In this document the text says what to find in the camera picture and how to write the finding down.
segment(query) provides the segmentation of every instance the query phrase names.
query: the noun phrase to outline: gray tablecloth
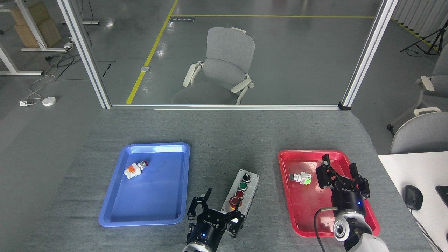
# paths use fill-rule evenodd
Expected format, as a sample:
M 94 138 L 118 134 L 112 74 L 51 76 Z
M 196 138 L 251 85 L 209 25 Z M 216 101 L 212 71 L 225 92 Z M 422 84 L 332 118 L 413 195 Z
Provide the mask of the gray tablecloth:
M 133 143 L 169 142 L 191 147 L 187 206 L 212 187 L 208 204 L 219 209 L 239 169 L 260 175 L 244 228 L 236 239 L 225 234 L 219 252 L 320 251 L 316 238 L 301 237 L 291 227 L 277 160 L 278 152 L 285 149 L 344 152 L 369 179 L 379 237 L 390 251 L 431 251 L 369 136 L 350 111 L 140 109 L 101 111 L 26 249 L 181 251 L 188 230 L 186 217 L 164 226 L 105 228 L 98 223 L 121 149 Z M 323 238 L 323 245 L 327 251 L 345 251 L 333 238 Z

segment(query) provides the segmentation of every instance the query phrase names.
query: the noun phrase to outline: cardboard box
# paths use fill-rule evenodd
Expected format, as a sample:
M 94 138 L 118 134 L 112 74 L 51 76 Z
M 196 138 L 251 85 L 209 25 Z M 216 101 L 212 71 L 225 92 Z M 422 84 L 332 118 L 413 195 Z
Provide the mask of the cardboard box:
M 14 25 L 14 28 L 16 28 L 16 31 L 19 34 L 19 37 L 22 40 L 25 47 L 30 48 L 40 47 L 39 44 L 37 44 L 37 41 L 34 39 L 31 29 L 26 24 L 24 26 Z
M 43 40 L 45 40 L 49 48 L 52 48 L 59 41 L 62 40 L 56 28 L 56 24 L 52 18 L 45 20 L 42 24 L 38 25 L 37 27 L 39 28 Z
M 29 48 L 40 47 L 28 25 L 26 24 L 24 26 L 14 25 L 14 28 L 16 28 L 16 31 L 19 34 L 20 39 L 22 39 L 22 42 L 25 45 L 25 47 Z M 45 20 L 43 23 L 38 25 L 37 28 L 39 29 L 40 34 L 42 34 L 43 40 L 45 41 L 47 47 L 49 48 L 55 46 L 62 39 L 60 37 L 58 30 L 56 29 L 56 25 L 53 19 L 51 18 Z
M 25 6 L 28 7 L 31 17 L 33 18 L 36 25 L 40 25 L 47 19 L 51 18 L 50 14 L 48 14 L 47 7 L 43 2 L 37 2 L 37 1 L 26 2 Z M 16 6 L 14 8 L 11 8 L 10 11 L 18 25 L 20 26 L 26 25 L 26 20 L 23 17 L 22 13 L 20 12 L 19 7 Z

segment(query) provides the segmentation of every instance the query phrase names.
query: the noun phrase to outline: round white device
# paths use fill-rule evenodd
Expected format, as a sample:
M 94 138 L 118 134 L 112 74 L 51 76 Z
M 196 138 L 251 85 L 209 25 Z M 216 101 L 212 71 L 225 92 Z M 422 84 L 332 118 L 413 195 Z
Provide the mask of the round white device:
M 45 99 L 42 100 L 42 104 L 43 104 L 44 106 L 51 106 L 51 105 L 53 105 L 53 104 L 55 104 L 55 103 L 56 103 L 56 98 L 53 97 L 53 96 L 51 96 L 51 97 L 47 97 L 47 98 L 45 98 Z

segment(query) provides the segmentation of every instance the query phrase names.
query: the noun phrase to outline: black knob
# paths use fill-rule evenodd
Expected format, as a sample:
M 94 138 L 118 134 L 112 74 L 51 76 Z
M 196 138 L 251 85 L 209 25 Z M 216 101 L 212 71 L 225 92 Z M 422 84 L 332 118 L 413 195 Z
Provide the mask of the black knob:
M 249 183 L 249 182 L 250 182 L 250 175 L 247 174 L 247 173 L 244 173 L 244 175 L 243 175 L 243 181 L 246 182 L 246 183 Z

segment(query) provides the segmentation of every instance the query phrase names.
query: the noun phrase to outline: chair armrest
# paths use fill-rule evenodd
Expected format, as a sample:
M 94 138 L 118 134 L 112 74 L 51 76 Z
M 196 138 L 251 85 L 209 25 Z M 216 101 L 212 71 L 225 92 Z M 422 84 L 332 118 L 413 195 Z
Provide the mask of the chair armrest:
M 415 117 L 417 116 L 421 116 L 424 113 L 433 113 L 433 112 L 442 112 L 439 108 L 437 107 L 430 107 L 430 108 L 422 108 L 422 109 L 414 109 L 414 115 Z
M 187 75 L 185 76 L 183 86 L 188 87 L 190 85 L 191 78 L 193 77 L 193 73 L 196 70 L 196 64 L 191 64 L 190 69 L 188 69 Z
M 242 33 L 246 33 L 246 31 L 245 30 L 241 30 L 241 29 L 238 29 L 238 28 L 236 28 L 236 27 L 231 27 L 230 29 L 234 29 L 234 30 L 238 30 L 238 31 L 240 31 L 240 32 L 242 32 Z
M 242 81 L 242 82 L 238 83 L 236 86 L 234 86 L 230 91 L 232 93 L 238 93 L 239 91 L 243 90 L 243 88 L 249 86 L 251 82 L 252 82 L 251 79 L 245 79 L 244 81 Z
M 425 89 L 428 90 L 428 91 L 434 91 L 434 86 L 432 85 L 431 80 L 428 77 L 426 77 L 426 76 L 422 76 L 421 78 L 422 78 L 421 79 L 422 80 L 422 84 L 425 87 Z

